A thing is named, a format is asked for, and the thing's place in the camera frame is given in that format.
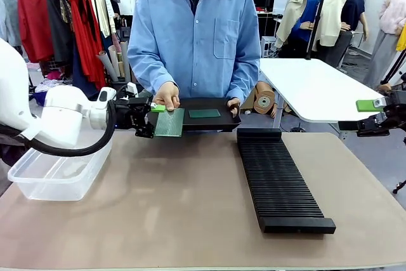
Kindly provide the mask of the person's right hand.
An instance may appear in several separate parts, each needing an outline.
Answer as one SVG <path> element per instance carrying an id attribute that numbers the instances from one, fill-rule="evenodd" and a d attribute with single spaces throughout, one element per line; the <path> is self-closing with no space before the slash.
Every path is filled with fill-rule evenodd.
<path id="1" fill-rule="evenodd" d="M 154 97 L 154 103 L 164 105 L 167 111 L 173 111 L 180 106 L 179 89 L 173 82 L 164 83 Z"/>

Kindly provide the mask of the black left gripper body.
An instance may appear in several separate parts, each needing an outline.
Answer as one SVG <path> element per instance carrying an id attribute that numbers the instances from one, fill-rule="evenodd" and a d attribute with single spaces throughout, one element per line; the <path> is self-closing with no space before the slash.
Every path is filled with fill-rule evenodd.
<path id="1" fill-rule="evenodd" d="M 116 115 L 116 129 L 134 129 L 137 124 L 150 122 L 148 113 L 145 112 L 145 100 L 149 98 L 129 98 L 128 100 L 119 99 L 114 101 Z"/>

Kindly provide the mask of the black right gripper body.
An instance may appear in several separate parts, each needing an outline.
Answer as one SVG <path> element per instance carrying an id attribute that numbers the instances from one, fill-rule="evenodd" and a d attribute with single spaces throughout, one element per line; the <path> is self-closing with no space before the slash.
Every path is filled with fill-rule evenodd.
<path id="1" fill-rule="evenodd" d="M 385 107 L 386 134 L 389 135 L 392 129 L 405 131 L 405 91 L 391 90 L 386 97 L 389 99 L 389 104 Z"/>

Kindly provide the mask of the person's left hand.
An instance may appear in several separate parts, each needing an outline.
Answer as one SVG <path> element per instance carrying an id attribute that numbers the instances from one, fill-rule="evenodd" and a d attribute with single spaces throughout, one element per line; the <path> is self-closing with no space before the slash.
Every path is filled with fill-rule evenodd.
<path id="1" fill-rule="evenodd" d="M 240 99 L 239 98 L 232 98 L 227 101 L 227 107 L 232 114 L 232 117 L 235 118 L 240 113 Z"/>

